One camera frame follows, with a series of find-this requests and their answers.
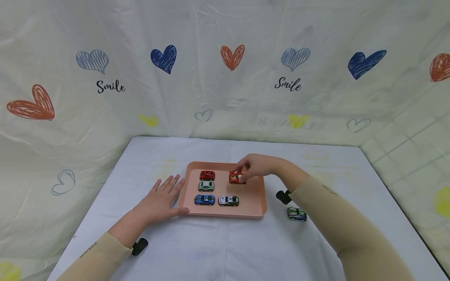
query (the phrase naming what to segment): yellow heart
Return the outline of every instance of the yellow heart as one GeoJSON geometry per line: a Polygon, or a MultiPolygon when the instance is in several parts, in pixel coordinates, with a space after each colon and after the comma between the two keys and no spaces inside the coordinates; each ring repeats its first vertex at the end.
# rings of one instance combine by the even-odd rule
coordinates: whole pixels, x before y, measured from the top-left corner
{"type": "Polygon", "coordinates": [[[0,281],[19,281],[21,270],[12,263],[0,263],[0,281]]]}
{"type": "Polygon", "coordinates": [[[291,127],[293,127],[294,129],[298,129],[303,127],[303,125],[308,121],[308,119],[309,119],[308,115],[297,117],[297,115],[291,114],[289,115],[288,121],[291,127]]]}
{"type": "Polygon", "coordinates": [[[156,127],[158,126],[159,120],[156,116],[150,116],[147,118],[147,116],[139,115],[139,119],[141,119],[142,122],[147,124],[150,127],[156,127]]]}
{"type": "Polygon", "coordinates": [[[441,216],[450,218],[450,188],[444,187],[436,192],[434,210],[441,216]]]}

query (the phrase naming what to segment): left hand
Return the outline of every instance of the left hand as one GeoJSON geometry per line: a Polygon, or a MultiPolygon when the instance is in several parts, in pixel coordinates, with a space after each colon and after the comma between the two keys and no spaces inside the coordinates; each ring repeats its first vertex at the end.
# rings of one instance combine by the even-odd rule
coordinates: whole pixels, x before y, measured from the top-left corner
{"type": "Polygon", "coordinates": [[[159,179],[147,196],[134,207],[133,212],[138,213],[147,224],[159,223],[175,216],[188,214],[188,208],[171,208],[173,199],[185,184],[183,178],[175,185],[179,178],[179,174],[175,177],[170,176],[163,184],[159,179]]]}

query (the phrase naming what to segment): white table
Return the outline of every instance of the white table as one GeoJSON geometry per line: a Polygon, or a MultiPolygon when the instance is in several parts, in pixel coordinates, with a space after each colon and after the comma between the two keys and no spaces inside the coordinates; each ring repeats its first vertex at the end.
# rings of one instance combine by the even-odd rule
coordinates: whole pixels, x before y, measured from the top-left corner
{"type": "MultiPolygon", "coordinates": [[[[252,152],[288,159],[348,199],[394,245],[416,280],[448,280],[359,148],[163,137],[130,141],[48,280],[56,280],[158,178],[184,175],[192,161],[235,163],[252,152]]],[[[191,216],[148,227],[141,235],[148,247],[128,258],[112,280],[344,280],[339,259],[313,222],[287,218],[287,206],[275,198],[285,190],[282,182],[268,176],[265,187],[268,210],[261,220],[191,216]]]]}

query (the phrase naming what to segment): hand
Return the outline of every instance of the hand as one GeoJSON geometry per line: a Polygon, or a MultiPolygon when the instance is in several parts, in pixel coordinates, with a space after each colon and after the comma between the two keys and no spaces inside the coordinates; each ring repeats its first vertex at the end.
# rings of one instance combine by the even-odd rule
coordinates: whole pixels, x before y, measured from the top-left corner
{"type": "Polygon", "coordinates": [[[254,176],[275,174],[275,170],[281,161],[284,160],[278,157],[252,153],[242,158],[230,172],[237,171],[238,174],[241,174],[242,168],[245,166],[247,172],[239,179],[239,182],[243,183],[254,176]]]}
{"type": "Polygon", "coordinates": [[[147,196],[132,211],[138,213],[147,224],[159,223],[175,216],[188,214],[188,208],[171,208],[173,199],[185,183],[183,178],[175,186],[179,178],[179,174],[175,177],[170,176],[163,184],[159,179],[147,196]]]}

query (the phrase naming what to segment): beige sleeve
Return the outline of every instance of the beige sleeve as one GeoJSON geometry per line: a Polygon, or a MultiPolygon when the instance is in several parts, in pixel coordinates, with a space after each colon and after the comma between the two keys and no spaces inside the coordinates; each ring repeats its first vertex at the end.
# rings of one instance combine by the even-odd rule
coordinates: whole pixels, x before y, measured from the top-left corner
{"type": "Polygon", "coordinates": [[[131,249],[106,232],[57,281],[107,281],[130,254],[131,249]]]}
{"type": "Polygon", "coordinates": [[[336,251],[347,281],[414,281],[383,234],[332,189],[309,177],[290,197],[336,251]]]}

